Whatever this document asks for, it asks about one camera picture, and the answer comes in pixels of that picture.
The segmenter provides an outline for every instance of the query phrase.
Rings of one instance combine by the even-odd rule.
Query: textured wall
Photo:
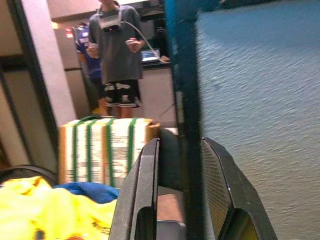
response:
[[[201,14],[203,134],[256,187],[280,240],[320,239],[320,1]]]

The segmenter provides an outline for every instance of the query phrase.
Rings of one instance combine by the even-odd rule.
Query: cardboard box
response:
[[[59,183],[120,188],[144,145],[159,136],[160,124],[147,118],[71,121],[59,132]]]

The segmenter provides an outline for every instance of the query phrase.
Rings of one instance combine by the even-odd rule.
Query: hand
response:
[[[132,37],[129,40],[132,40],[133,42],[129,43],[127,46],[130,49],[131,52],[137,53],[142,48],[142,44],[140,41],[138,41],[136,38]]]
[[[170,58],[167,57],[167,56],[164,56],[164,55],[163,55],[163,56],[161,56],[160,58],[161,58],[162,61],[165,61],[165,62],[168,62],[168,63],[170,62]]]
[[[97,47],[88,47],[86,49],[86,53],[93,59],[98,59],[100,56],[99,49]]]

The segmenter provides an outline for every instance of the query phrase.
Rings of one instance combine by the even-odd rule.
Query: blue fabric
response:
[[[78,53],[84,54],[85,61],[88,67],[88,75],[90,79],[101,79],[101,67],[100,58],[91,58],[87,54],[87,48],[89,46],[89,27],[81,26],[77,27],[79,33],[76,36],[76,50]]]
[[[100,183],[94,182],[72,182],[53,187],[54,189],[66,189],[72,194],[83,195],[98,204],[110,203],[118,198],[119,190]]]

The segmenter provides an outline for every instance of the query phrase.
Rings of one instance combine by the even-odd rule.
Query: green strap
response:
[[[137,117],[133,118],[129,125],[128,133],[128,152],[127,152],[127,173],[130,172],[133,163],[134,156],[134,137],[135,137],[135,124],[137,122]]]
[[[115,120],[114,118],[110,119],[110,121],[106,124],[106,131],[105,131],[106,153],[107,153],[107,158],[108,158],[110,185],[112,187],[115,186],[114,166],[113,166],[114,153],[113,153],[113,148],[112,148],[112,132],[111,132],[111,125],[114,122],[114,120]]]
[[[90,122],[86,127],[86,169],[88,174],[88,182],[92,182],[92,152],[91,152],[91,137],[92,137],[92,126],[98,119]]]
[[[88,120],[91,120],[92,117],[88,116],[79,120],[72,128],[72,178],[73,181],[76,182],[78,180],[78,126],[85,123]]]

